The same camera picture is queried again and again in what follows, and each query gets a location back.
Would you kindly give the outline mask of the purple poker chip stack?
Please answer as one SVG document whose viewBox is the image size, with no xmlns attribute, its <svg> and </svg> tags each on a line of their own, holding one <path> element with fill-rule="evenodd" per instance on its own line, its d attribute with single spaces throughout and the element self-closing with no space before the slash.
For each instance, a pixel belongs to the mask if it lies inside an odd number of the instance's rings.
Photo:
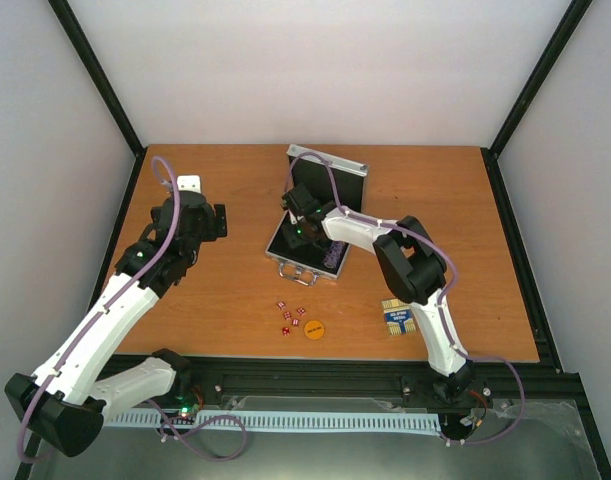
<svg viewBox="0 0 611 480">
<path fill-rule="evenodd" d="M 345 250 L 346 244 L 344 242 L 332 242 L 323 259 L 324 267 L 336 269 L 343 259 Z"/>
</svg>

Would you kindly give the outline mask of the aluminium poker case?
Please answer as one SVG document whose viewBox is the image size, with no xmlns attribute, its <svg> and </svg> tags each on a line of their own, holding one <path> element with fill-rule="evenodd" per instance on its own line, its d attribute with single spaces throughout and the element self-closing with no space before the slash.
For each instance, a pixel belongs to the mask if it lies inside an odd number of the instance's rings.
<svg viewBox="0 0 611 480">
<path fill-rule="evenodd" d="M 319 278 L 337 280 L 349 245 L 329 239 L 323 219 L 339 205 L 362 210 L 369 166 L 296 144 L 288 147 L 287 157 L 283 217 L 266 255 L 278 263 L 283 279 L 304 286 Z"/>
</svg>

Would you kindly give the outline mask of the orange dealer button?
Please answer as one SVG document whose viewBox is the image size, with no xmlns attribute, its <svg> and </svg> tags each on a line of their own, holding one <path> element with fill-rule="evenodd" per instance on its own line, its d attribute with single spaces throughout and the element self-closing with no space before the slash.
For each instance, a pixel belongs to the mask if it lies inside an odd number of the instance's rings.
<svg viewBox="0 0 611 480">
<path fill-rule="evenodd" d="M 321 321 L 310 320 L 303 327 L 303 331 L 309 340 L 319 340 L 325 334 L 325 326 Z"/>
</svg>

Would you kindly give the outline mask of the blue playing card box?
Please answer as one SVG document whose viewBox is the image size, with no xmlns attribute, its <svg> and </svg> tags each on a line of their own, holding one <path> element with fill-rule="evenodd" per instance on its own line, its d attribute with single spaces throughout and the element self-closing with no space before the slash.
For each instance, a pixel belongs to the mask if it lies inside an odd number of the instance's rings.
<svg viewBox="0 0 611 480">
<path fill-rule="evenodd" d="M 411 306 L 392 298 L 381 302 L 384 322 L 391 336 L 400 336 L 416 331 L 416 322 Z"/>
</svg>

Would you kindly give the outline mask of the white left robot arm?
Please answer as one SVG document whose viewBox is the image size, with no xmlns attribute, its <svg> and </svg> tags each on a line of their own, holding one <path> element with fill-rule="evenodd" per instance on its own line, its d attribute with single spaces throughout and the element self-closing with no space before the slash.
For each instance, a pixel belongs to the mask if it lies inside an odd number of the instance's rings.
<svg viewBox="0 0 611 480">
<path fill-rule="evenodd" d="M 151 398 L 186 400 L 191 363 L 166 348 L 135 367 L 99 374 L 136 323 L 180 283 L 204 242 L 227 235 L 226 208 L 185 190 L 151 210 L 152 221 L 116 264 L 105 290 L 64 344 L 4 391 L 24 429 L 67 457 L 85 451 L 104 424 Z"/>
</svg>

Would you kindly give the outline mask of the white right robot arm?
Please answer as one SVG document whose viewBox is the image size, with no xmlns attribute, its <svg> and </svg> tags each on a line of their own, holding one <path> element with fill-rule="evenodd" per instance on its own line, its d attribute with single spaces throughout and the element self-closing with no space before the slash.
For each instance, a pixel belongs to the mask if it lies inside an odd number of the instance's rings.
<svg viewBox="0 0 611 480">
<path fill-rule="evenodd" d="M 444 405 L 456 404 L 474 379 L 473 367 L 447 302 L 451 262 L 420 221 L 412 216 L 383 220 L 333 201 L 323 204 L 302 184 L 283 194 L 281 207 L 290 222 L 290 242 L 321 246 L 336 241 L 376 256 L 389 291 L 411 307 L 420 328 L 429 366 L 438 374 L 434 395 Z"/>
</svg>

